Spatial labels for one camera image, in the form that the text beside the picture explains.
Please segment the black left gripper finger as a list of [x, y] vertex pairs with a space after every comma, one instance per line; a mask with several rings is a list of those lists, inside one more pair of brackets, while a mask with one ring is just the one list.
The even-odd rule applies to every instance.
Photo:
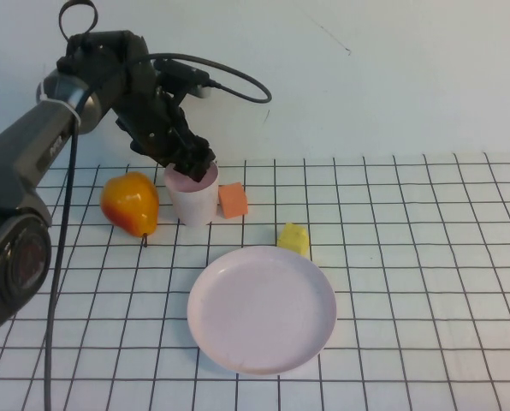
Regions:
[[208, 152], [187, 152], [175, 161], [174, 170], [195, 182], [201, 182], [209, 169]]
[[216, 159], [215, 153], [211, 150], [208, 140], [195, 135], [195, 160], [200, 166], [208, 166]]

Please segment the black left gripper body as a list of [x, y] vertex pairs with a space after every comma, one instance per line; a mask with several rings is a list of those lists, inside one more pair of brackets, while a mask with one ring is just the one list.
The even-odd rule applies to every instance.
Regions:
[[205, 81], [205, 74], [184, 63], [139, 63], [115, 102], [116, 124], [132, 138], [130, 148], [163, 167], [195, 152], [182, 100]]

